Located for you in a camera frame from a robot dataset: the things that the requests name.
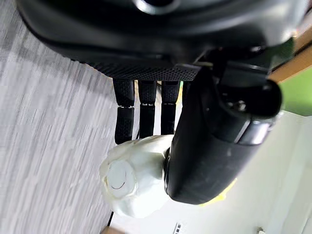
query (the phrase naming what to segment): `yellow object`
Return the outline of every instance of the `yellow object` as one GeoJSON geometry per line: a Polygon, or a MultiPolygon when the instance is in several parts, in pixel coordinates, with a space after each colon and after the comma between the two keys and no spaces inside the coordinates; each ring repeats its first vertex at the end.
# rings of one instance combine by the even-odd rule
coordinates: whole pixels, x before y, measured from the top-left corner
{"type": "Polygon", "coordinates": [[[237,178],[235,178],[235,180],[233,180],[232,183],[228,187],[226,187],[218,196],[216,196],[215,198],[211,199],[210,201],[208,201],[206,203],[200,204],[200,206],[205,207],[209,204],[225,200],[226,193],[234,186],[236,181],[237,181],[237,178]]]}

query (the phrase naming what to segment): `black plastic casing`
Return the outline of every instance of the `black plastic casing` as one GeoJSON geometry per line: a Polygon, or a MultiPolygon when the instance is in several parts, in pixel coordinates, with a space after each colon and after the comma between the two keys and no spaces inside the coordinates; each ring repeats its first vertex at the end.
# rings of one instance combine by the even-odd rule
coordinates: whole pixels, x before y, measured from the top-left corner
{"type": "Polygon", "coordinates": [[[198,73],[165,163],[165,189],[173,200],[205,203],[236,178],[264,141],[281,107],[277,84],[268,80],[266,85],[269,90],[258,96],[266,111],[255,115],[248,109],[229,108],[207,70],[198,73]]]}

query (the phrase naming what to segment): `white crumpled object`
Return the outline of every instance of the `white crumpled object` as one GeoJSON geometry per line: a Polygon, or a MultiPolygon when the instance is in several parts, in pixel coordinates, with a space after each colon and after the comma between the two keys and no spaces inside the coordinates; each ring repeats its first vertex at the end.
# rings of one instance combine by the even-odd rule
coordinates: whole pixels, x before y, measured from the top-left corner
{"type": "Polygon", "coordinates": [[[169,199],[163,163],[173,135],[127,141],[112,148],[99,173],[102,193],[119,215],[146,217],[169,199]]]}

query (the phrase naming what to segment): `green wall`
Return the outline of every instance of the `green wall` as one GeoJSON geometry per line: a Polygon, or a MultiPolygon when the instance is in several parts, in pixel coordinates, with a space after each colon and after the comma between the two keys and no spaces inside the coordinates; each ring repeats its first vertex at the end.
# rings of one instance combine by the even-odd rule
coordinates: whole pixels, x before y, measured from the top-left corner
{"type": "Polygon", "coordinates": [[[279,85],[283,92],[284,110],[312,116],[312,67],[279,85]]]}

